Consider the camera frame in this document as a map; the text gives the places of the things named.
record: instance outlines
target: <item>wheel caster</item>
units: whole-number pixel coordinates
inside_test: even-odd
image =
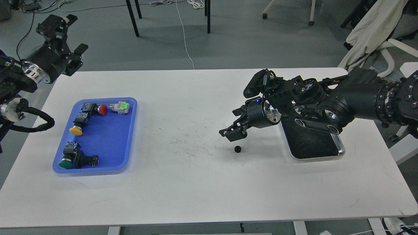
[[[397,135],[391,135],[389,136],[390,141],[397,142],[399,140],[399,136]]]

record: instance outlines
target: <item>silver flange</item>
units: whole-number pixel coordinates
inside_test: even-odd
[[[24,119],[25,115],[22,112],[16,112],[16,108],[21,99],[23,98],[16,97],[2,103],[0,105],[0,115],[11,122],[17,122]]]
[[[39,84],[41,81],[45,83],[50,82],[49,75],[37,64],[34,64],[30,61],[24,61],[22,63],[22,68],[25,76],[32,79],[36,84]]]

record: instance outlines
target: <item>black cable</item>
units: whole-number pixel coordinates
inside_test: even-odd
[[[149,3],[140,3],[139,5],[149,5]],[[126,4],[124,5],[115,5],[115,6],[104,6],[104,7],[93,7],[93,8],[86,8],[86,9],[81,9],[81,10],[61,10],[62,12],[76,12],[76,11],[82,11],[82,10],[91,10],[91,9],[98,9],[98,8],[113,8],[113,7],[122,7],[122,6],[126,6]]]
[[[12,125],[10,127],[11,130],[26,132],[26,133],[33,133],[33,132],[39,132],[39,131],[50,129],[51,127],[55,125],[54,119],[51,116],[49,116],[47,113],[42,112],[39,109],[36,109],[33,107],[26,107],[22,109],[22,112],[27,112],[27,113],[39,116],[40,118],[44,119],[46,123],[40,124],[39,126],[35,128]]]
[[[10,62],[10,64],[9,64],[9,65],[7,65],[5,68],[3,68],[2,70],[0,70],[0,74],[1,74],[1,73],[3,73],[4,71],[6,71],[6,70],[10,69],[10,68],[11,68],[11,67],[15,64],[16,60],[15,60],[15,58],[10,57],[10,56],[0,56],[0,57],[1,57],[1,58],[6,58],[6,59],[11,60],[11,62]]]
[[[58,8],[55,8],[55,9],[53,9],[53,10],[49,10],[49,11],[45,11],[45,12],[38,12],[38,11],[35,11],[35,13],[49,13],[49,12],[53,12],[53,11],[55,11],[55,10],[57,10]]]
[[[31,22],[31,28],[29,29],[29,31],[23,36],[23,38],[19,41],[19,43],[18,43],[18,45],[17,45],[17,47],[16,47],[16,54],[18,55],[18,58],[19,58],[19,61],[20,61],[20,56],[19,56],[19,52],[18,52],[18,50],[19,50],[19,45],[20,45],[20,43],[23,41],[23,39],[25,39],[25,37],[30,33],[30,31],[32,30],[32,26],[33,26],[33,20],[35,19],[35,12],[33,13],[33,16],[32,16],[32,22]]]
[[[56,3],[58,2],[58,0],[55,0],[49,7],[47,7],[47,8],[44,8],[44,9],[41,9],[41,10],[46,10],[46,9],[48,9],[48,8],[51,8],[52,6],[54,6]]]
[[[48,7],[46,7],[46,8],[44,8],[44,9],[39,9],[39,10],[34,10],[33,12],[35,12],[35,13],[48,13],[48,12],[51,12],[51,11],[55,11],[56,9],[58,9],[58,8],[55,8],[55,9],[53,9],[53,10],[51,10],[51,11],[46,11],[46,12],[41,12],[41,11],[43,11],[43,10],[47,10],[47,9],[49,9],[49,8],[51,8],[51,7],[53,7],[54,5],[56,5],[56,3],[58,2],[58,0],[55,0],[50,6],[48,6]]]
[[[408,228],[408,229],[405,229],[404,231],[402,231],[402,232],[398,232],[397,234],[395,234],[395,235],[401,235],[401,234],[403,234],[404,232],[410,232],[410,231],[417,231],[418,230],[418,228]]]

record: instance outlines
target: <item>black table leg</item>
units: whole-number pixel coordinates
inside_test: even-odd
[[[133,30],[135,31],[135,35],[139,38],[138,27],[136,26],[135,17],[133,16],[132,6],[130,4],[130,0],[126,0],[126,5],[128,6],[129,16],[131,17]]]
[[[138,0],[135,0],[136,11],[138,12],[138,17],[142,19],[141,9],[139,8]]]
[[[206,9],[206,6],[208,7],[208,9],[207,9],[207,15],[208,15],[208,33],[210,33],[210,0],[206,0],[206,4],[207,5],[205,5],[205,9]]]

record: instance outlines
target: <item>screw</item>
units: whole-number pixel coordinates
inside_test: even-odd
[[[239,145],[235,146],[234,151],[235,151],[236,153],[241,152],[241,146],[239,146]]]

